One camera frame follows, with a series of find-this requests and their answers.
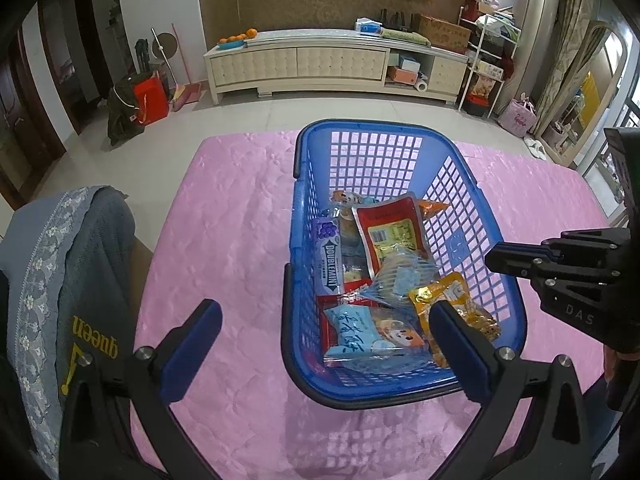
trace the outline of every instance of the person's hand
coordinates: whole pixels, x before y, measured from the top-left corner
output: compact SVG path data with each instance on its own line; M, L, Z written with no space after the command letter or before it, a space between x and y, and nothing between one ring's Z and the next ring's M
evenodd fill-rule
M613 373L616 370L618 360L638 361L640 360L640 352L636 354L621 354L604 345L604 380L607 384L613 379Z

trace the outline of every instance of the patterned wallpaper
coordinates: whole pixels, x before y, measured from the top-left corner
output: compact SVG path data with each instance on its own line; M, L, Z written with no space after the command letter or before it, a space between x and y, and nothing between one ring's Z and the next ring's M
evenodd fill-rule
M408 21L412 12L422 12L455 22L463 0L200 0L207 48L219 38L239 34L250 27L258 30L282 28L353 28L356 18L377 18L380 9L403 10Z

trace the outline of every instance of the shopping basket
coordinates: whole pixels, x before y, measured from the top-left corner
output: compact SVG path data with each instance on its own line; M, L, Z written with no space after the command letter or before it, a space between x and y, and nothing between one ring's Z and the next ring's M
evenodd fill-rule
M287 372L304 394L331 408L360 410L460 389L449 368L433 363L389 375L324 366L314 297L311 221L329 206L335 189L379 200L413 191L418 198L449 203L446 211L425 222L440 272L462 273L474 301L500 323L502 331L494 346L509 346L520 354L527 319L516 280L484 266L484 255L502 241L500 229L471 170L449 139L410 124L318 121L298 136L293 176L281 345Z

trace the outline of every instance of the bed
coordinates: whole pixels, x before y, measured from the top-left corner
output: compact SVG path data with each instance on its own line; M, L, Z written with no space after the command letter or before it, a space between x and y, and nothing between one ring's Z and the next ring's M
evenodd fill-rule
M211 137L196 152L156 246L136 347L157 345L202 298L223 308L223 329L185 398L172 410L225 480L428 478L478 406L456 393L340 412L305 397L280 355L282 271L289 259L291 174L298 132ZM575 171L457 143L505 240L540 243L606 218ZM602 346L540 311L519 281L529 321L524 358L571 356L585 390L602 373ZM521 403L502 448L524 420ZM142 456L160 466L132 415Z

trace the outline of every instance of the cream tufted cabinet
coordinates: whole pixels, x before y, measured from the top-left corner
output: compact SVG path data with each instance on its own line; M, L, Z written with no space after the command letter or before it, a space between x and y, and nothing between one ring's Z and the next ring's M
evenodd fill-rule
M421 56L431 73L426 92L386 79L391 51ZM363 36L353 30L299 29L262 32L243 48L213 48L204 56L215 104L220 95L255 88L260 96L277 91L332 90L415 95L453 102L467 58L404 41Z

